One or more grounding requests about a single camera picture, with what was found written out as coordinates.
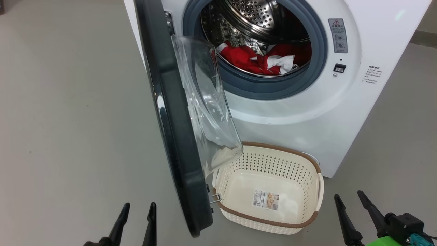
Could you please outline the black printed text sticker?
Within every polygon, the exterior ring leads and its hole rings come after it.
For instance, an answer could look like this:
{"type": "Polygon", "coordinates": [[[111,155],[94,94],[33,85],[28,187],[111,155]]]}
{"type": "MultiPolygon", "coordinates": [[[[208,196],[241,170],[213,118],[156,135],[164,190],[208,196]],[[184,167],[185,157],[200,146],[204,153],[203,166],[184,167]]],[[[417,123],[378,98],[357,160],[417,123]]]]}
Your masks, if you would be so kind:
{"type": "Polygon", "coordinates": [[[380,67],[369,65],[366,68],[364,75],[362,76],[362,82],[369,84],[378,84],[382,73],[383,72],[380,67]]]}

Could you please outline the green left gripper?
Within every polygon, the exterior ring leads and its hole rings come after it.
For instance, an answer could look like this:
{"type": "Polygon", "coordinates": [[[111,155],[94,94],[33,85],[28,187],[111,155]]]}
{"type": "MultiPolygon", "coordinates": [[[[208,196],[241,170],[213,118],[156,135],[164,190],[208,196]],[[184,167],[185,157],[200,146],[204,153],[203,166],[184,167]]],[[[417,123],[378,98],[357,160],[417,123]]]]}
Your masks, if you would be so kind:
{"type": "MultiPolygon", "coordinates": [[[[120,246],[124,226],[128,220],[130,203],[125,203],[117,218],[108,238],[101,238],[98,242],[87,241],[83,246],[120,246]]],[[[152,202],[147,215],[147,229],[145,232],[143,246],[157,246],[157,207],[152,202]]]]}

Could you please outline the black round glass washer door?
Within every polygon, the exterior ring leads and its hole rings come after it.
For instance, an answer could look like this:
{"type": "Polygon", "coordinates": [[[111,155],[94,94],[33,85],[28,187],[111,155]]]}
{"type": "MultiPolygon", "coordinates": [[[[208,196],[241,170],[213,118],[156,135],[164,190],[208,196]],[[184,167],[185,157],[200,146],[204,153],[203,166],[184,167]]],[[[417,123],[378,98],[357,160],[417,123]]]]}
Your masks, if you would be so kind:
{"type": "Polygon", "coordinates": [[[133,0],[176,194],[192,237],[213,223],[206,178],[243,152],[206,40],[170,35],[161,0],[133,0]]]}

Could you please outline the cream perforated basket brown rim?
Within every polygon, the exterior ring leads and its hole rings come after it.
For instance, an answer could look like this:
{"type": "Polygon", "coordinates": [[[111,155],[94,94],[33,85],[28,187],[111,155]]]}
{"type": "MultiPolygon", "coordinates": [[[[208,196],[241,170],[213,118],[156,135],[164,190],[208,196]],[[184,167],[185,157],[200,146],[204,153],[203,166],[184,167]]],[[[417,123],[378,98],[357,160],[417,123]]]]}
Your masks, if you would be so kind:
{"type": "Polygon", "coordinates": [[[214,171],[212,192],[228,220],[268,233],[292,235],[317,218],[324,179],[320,167],[306,153],[244,142],[239,158],[214,171]],[[253,206],[254,190],[278,194],[278,210],[253,206]]]}

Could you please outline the printed product label sticker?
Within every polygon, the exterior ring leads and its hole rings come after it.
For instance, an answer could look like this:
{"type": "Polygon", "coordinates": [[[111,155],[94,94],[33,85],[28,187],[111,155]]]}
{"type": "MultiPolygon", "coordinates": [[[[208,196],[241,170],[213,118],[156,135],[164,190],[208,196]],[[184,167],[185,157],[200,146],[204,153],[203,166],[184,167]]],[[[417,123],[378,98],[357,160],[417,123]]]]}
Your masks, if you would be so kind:
{"type": "Polygon", "coordinates": [[[265,208],[277,211],[280,196],[276,193],[262,190],[254,190],[252,205],[258,208],[265,208]]]}

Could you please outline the red and white garment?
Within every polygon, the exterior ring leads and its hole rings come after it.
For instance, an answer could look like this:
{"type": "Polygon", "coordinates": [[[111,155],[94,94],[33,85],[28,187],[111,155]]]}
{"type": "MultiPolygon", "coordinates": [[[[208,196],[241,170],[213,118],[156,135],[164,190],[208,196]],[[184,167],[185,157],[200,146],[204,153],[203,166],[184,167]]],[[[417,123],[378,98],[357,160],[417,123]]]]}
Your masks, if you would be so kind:
{"type": "Polygon", "coordinates": [[[306,65],[312,58],[311,43],[276,44],[267,47],[260,69],[264,75],[276,76],[294,72],[306,65]]]}

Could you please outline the silver metal door hinge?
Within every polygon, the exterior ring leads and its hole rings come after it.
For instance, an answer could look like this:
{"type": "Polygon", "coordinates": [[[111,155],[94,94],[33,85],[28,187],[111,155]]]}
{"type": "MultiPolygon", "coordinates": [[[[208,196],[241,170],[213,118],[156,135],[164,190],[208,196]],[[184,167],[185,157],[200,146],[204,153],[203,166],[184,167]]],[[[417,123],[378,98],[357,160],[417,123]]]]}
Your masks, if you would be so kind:
{"type": "Polygon", "coordinates": [[[165,13],[165,18],[166,18],[166,24],[167,24],[168,31],[169,31],[170,35],[174,35],[175,34],[175,30],[174,30],[172,13],[168,12],[168,11],[164,11],[164,13],[165,13]]]}

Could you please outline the stainless steel perforated drum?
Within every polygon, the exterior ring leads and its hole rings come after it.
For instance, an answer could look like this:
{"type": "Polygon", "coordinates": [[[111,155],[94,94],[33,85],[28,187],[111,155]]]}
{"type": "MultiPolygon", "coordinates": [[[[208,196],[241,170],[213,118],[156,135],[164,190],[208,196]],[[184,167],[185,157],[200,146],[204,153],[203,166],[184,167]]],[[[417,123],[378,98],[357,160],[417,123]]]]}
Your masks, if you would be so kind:
{"type": "MultiPolygon", "coordinates": [[[[276,0],[212,0],[202,9],[200,17],[203,35],[216,48],[230,41],[233,47],[246,45],[263,57],[270,45],[311,43],[303,23],[276,0]]],[[[231,68],[264,78],[289,75],[310,63],[285,75],[267,76],[238,69],[217,53],[231,68]]]]}

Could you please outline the white front-load washing machine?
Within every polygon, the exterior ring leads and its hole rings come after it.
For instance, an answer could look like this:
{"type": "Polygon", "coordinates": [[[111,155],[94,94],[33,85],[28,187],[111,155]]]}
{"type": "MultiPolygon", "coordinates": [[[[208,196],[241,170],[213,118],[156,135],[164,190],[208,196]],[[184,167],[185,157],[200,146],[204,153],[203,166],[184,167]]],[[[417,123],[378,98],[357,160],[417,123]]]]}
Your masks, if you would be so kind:
{"type": "MultiPolygon", "coordinates": [[[[183,33],[183,15],[189,0],[161,1],[164,11],[172,13],[175,34],[188,36],[183,33]]],[[[309,153],[319,160],[322,175],[333,177],[431,1],[309,0],[326,31],[328,55],[317,80],[291,97],[256,100],[227,91],[217,55],[218,71],[242,146],[254,142],[309,153]],[[346,54],[334,53],[330,18],[344,20],[346,54]],[[347,67],[333,77],[336,63],[347,67]],[[362,82],[369,65],[383,72],[378,84],[362,82]]],[[[142,54],[133,0],[124,2],[142,54]]]]}

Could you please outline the grey warning label sticker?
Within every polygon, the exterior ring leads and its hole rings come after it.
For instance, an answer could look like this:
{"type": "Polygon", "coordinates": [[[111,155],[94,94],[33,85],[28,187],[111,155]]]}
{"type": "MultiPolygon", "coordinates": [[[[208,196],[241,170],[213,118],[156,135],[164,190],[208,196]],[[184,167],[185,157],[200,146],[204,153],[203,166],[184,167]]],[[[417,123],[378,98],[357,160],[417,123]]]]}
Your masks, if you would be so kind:
{"type": "Polygon", "coordinates": [[[341,18],[330,18],[328,22],[333,38],[334,53],[348,53],[348,39],[344,20],[341,18]]]}

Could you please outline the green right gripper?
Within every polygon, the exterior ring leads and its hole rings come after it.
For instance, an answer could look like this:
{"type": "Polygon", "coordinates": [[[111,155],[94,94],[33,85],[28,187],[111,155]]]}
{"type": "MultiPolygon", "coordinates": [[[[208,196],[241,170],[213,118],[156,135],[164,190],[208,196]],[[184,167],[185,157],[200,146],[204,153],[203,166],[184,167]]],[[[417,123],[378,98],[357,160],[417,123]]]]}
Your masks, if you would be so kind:
{"type": "MultiPolygon", "coordinates": [[[[365,246],[408,246],[406,242],[397,242],[392,237],[388,236],[385,216],[378,208],[370,201],[370,199],[361,190],[357,191],[358,197],[362,206],[370,215],[373,225],[377,230],[377,239],[366,244],[365,246]]],[[[340,221],[340,227],[343,234],[344,243],[346,246],[363,246],[362,234],[357,231],[351,222],[346,212],[346,207],[338,194],[334,195],[334,201],[337,208],[337,214],[340,221]]]]}

